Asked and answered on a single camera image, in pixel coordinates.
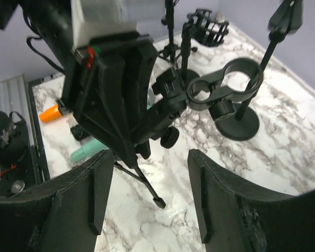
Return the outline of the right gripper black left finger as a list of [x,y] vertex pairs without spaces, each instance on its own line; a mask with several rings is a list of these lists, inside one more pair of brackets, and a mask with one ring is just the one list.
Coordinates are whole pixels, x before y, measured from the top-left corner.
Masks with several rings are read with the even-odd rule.
[[0,251],[94,251],[113,175],[110,150],[12,196],[0,197]]

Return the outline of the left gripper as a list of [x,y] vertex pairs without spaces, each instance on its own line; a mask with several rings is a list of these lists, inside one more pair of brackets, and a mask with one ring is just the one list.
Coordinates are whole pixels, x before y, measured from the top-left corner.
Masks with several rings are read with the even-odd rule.
[[146,132],[148,87],[158,56],[149,35],[129,32],[96,38],[69,54],[60,104],[129,168],[133,143]]

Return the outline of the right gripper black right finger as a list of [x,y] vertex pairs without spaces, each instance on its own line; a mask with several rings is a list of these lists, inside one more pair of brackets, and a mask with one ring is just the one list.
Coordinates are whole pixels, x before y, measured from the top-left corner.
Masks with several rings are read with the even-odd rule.
[[187,164],[206,251],[315,251],[315,190],[293,196],[267,189],[198,149]]

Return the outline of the black tripod shock-mount stand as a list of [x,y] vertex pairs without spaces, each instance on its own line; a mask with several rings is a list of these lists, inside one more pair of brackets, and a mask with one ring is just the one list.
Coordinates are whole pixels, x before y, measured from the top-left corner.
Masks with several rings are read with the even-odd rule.
[[185,56],[185,47],[186,46],[178,46],[174,42],[174,27],[175,27],[175,7],[179,3],[179,1],[165,1],[165,16],[161,19],[161,24],[167,27],[168,30],[168,44],[159,51],[158,57],[171,63],[174,66],[177,65],[177,60],[179,57],[182,57],[182,64],[185,65],[185,68],[188,69],[188,58],[191,52],[196,53],[198,51],[198,47],[192,47],[191,42],[189,42],[188,56]]

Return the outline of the black silver-grille microphone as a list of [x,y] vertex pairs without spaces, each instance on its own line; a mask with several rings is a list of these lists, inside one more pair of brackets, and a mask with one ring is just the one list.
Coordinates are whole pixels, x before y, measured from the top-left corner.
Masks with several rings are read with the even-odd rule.
[[79,124],[71,127],[70,132],[76,141],[82,141],[83,139],[90,137],[90,134]]

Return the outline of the mint green microphone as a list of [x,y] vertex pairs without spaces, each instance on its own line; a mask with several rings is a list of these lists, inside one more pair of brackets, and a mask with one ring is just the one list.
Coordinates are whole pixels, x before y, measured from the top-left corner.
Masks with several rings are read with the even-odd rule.
[[75,150],[70,160],[72,162],[78,162],[82,159],[94,156],[100,151],[108,150],[109,148],[97,139],[92,139],[89,142],[83,144],[79,149]]

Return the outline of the orange microphone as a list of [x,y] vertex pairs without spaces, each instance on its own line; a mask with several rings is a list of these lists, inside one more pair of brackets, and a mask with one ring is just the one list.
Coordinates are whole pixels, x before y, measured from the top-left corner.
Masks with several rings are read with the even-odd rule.
[[40,118],[41,122],[47,123],[47,122],[50,122],[50,121],[57,120],[61,116],[62,115],[60,113],[59,106],[55,105],[55,106],[45,110],[43,113],[41,113],[39,115],[39,118]]

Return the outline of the black round-base shock-mount stand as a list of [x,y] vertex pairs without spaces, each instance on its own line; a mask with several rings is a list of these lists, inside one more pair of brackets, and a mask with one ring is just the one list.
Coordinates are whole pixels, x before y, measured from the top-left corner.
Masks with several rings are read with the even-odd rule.
[[182,28],[181,67],[178,70],[185,85],[199,77],[196,71],[188,67],[191,53],[197,52],[199,45],[207,48],[222,45],[229,33],[229,21],[212,16],[209,9],[198,8],[187,14],[187,19]]

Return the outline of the black tall tripod stand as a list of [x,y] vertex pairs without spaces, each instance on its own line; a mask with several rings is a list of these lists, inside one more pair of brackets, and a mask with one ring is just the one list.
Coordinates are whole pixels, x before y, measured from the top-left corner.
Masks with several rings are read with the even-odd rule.
[[[249,77],[244,91],[224,86],[223,80],[229,73],[241,72]],[[220,70],[193,79],[185,85],[175,69],[169,68],[158,76],[153,84],[154,94],[162,99],[151,107],[147,106],[146,132],[142,143],[133,143],[136,155],[147,159],[151,155],[149,140],[160,140],[161,146],[171,148],[180,132],[172,123],[187,109],[208,110],[214,121],[225,120],[236,113],[234,106],[251,98],[264,79],[261,66],[249,58],[236,58]]]

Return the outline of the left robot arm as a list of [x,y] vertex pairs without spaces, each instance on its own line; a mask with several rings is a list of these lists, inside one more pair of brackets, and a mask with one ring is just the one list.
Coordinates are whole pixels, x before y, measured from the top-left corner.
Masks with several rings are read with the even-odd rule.
[[0,1],[0,29],[21,7],[29,28],[54,53],[65,73],[60,108],[71,112],[93,137],[129,168],[137,156],[150,156],[144,130],[133,135],[146,116],[150,76],[158,52],[148,35],[130,31],[99,35],[77,49],[70,1]]

